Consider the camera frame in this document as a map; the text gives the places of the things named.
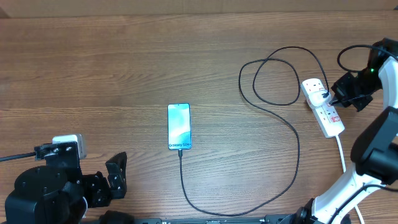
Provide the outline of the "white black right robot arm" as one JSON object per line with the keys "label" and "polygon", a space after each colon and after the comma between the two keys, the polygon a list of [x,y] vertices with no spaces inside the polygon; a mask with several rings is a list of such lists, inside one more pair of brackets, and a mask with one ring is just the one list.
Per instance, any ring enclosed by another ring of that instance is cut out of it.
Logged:
{"label": "white black right robot arm", "polygon": [[346,70],[330,88],[311,78],[301,89],[325,137],[344,130],[334,107],[364,109],[378,90],[383,91],[382,113],[355,140],[351,165],[322,195],[311,199],[282,223],[348,223],[347,214],[373,192],[390,190],[397,180],[397,41],[384,38],[368,46],[362,70]]}

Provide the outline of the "blue Galaxy smartphone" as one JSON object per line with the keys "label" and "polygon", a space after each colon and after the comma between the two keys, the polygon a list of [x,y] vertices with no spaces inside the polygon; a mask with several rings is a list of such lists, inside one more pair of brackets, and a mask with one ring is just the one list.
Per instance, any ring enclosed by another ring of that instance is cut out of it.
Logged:
{"label": "blue Galaxy smartphone", "polygon": [[170,104],[167,107],[168,148],[187,150],[192,148],[190,105]]}

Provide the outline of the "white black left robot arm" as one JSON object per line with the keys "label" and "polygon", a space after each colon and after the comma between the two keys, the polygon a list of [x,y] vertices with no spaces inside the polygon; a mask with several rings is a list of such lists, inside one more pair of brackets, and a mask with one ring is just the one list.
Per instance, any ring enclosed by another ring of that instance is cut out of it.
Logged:
{"label": "white black left robot arm", "polygon": [[127,192],[127,154],[106,162],[108,176],[84,175],[77,142],[44,144],[34,148],[44,166],[20,174],[5,201],[7,223],[79,223],[88,208],[107,207]]}

